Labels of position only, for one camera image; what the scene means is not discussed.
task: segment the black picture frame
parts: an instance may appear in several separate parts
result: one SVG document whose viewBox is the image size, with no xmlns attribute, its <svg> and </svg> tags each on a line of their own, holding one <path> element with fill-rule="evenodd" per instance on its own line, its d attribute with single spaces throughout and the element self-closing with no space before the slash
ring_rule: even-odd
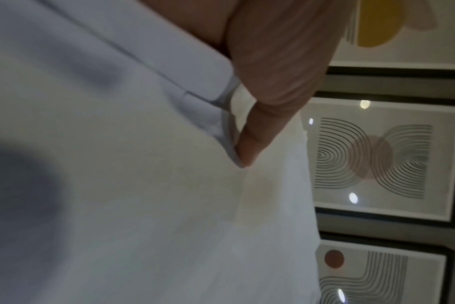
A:
<svg viewBox="0 0 455 304">
<path fill-rule="evenodd" d="M 439 304 L 448 304 L 449 295 L 451 292 L 451 282 L 453 279 L 453 271 L 455 264 L 455 251 L 444 246 L 429 245 L 381 238 L 372 238 L 365 236 L 353 236 L 332 232 L 320 233 L 321 240 L 332 240 L 345 243 L 354 243 L 362 245 L 372 245 L 377 247 L 388 247 L 394 249 L 402 249 L 409 251 L 433 253 L 438 255 L 444 255 L 446 257 L 446 264 L 444 268 L 444 274 L 442 278 L 441 293 L 439 297 Z"/>
<path fill-rule="evenodd" d="M 397 68 L 365 68 L 329 66 L 328 75 L 352 76 L 384 76 L 384 77 L 414 77 L 414 78 L 446 78 L 455 79 L 455 70 L 434 69 L 397 69 Z"/>
<path fill-rule="evenodd" d="M 426 104 L 426 105 L 445 105 L 455 106 L 455 99 L 441 99 L 441 98 L 424 98 L 424 97 L 406 97 L 406 96 L 394 96 L 394 95 L 377 95 L 377 94 L 357 94 L 357 93 L 339 93 L 339 92 L 317 92 L 314 97 L 319 98 L 334 98 L 334 99 L 349 99 L 349 100 L 375 100 L 380 102 L 396 102 L 396 103 L 411 103 L 411 104 Z M 452 205 L 452 212 L 450 221 L 439 221 L 422 218 L 402 217 L 396 215 L 384 215 L 367 213 L 361 211 L 348 211 L 338 210 L 332 208 L 316 207 L 316 212 L 321 214 L 332 214 L 340 216 L 350 216 L 365 218 L 371 220 L 384 220 L 391 222 L 402 222 L 411 223 L 427 226 L 437 226 L 455 229 L 455 186 L 454 186 L 454 198 Z"/>
</svg>

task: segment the abstract art print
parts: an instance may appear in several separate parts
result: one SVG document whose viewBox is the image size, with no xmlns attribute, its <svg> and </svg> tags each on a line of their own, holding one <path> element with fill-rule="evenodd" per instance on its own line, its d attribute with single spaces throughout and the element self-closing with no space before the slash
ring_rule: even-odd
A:
<svg viewBox="0 0 455 304">
<path fill-rule="evenodd" d="M 301 114 L 318 212 L 455 227 L 455 100 L 320 92 Z"/>
<path fill-rule="evenodd" d="M 329 72 L 455 77 L 455 0 L 358 0 Z"/>
<path fill-rule="evenodd" d="M 319 304 L 446 304 L 455 253 L 321 232 Z"/>
</svg>

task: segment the finger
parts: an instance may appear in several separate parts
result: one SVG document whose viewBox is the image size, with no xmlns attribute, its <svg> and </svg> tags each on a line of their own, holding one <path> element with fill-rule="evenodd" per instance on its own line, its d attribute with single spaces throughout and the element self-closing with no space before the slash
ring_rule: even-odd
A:
<svg viewBox="0 0 455 304">
<path fill-rule="evenodd" d="M 232 17 L 226 35 L 229 54 L 258 100 L 236 147 L 245 165 L 318 89 L 355 3 L 251 0 Z"/>
</svg>

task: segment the brown circle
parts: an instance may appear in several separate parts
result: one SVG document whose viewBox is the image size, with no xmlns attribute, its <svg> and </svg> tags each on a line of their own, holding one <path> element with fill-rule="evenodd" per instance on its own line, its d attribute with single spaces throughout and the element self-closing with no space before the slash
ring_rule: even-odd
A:
<svg viewBox="0 0 455 304">
<path fill-rule="evenodd" d="M 339 250 L 329 250 L 324 256 L 324 262 L 330 268 L 341 268 L 344 265 L 344 254 Z"/>
<path fill-rule="evenodd" d="M 391 145 L 376 135 L 357 138 L 351 143 L 347 157 L 349 168 L 361 179 L 384 176 L 393 165 L 394 158 Z"/>
</svg>

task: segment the picture frame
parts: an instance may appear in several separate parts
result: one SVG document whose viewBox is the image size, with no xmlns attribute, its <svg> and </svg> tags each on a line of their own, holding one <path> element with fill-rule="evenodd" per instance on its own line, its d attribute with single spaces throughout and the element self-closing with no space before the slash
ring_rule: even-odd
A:
<svg viewBox="0 0 455 304">
<path fill-rule="evenodd" d="M 448 303 L 455 262 L 453 250 L 330 232 L 320 232 L 320 236 L 316 251 L 319 304 L 366 300 Z"/>
<path fill-rule="evenodd" d="M 455 0 L 358 0 L 328 74 L 455 78 Z"/>
<path fill-rule="evenodd" d="M 370 101 L 367 110 L 360 107 L 362 101 Z M 455 228 L 455 100 L 317 92 L 301 117 L 308 136 L 306 149 L 316 212 Z M 357 139 L 346 140 L 343 130 L 324 130 L 324 118 L 348 124 L 354 119 L 355 127 L 366 131 L 356 135 Z M 342 124 L 328 127 L 343 128 Z M 394 133 L 387 138 L 389 130 Z M 338 132 L 336 138 L 329 132 Z M 415 145 L 401 145 L 406 141 L 399 142 L 399 136 L 411 136 Z M 343 145 L 342 153 L 336 145 Z M 343 158 L 342 168 L 338 168 L 343 176 L 327 168 L 329 159 L 337 157 L 328 155 L 332 154 L 329 149 Z M 416 160 L 408 162 L 410 157 Z M 332 181 L 346 176 L 350 182 Z"/>
</svg>

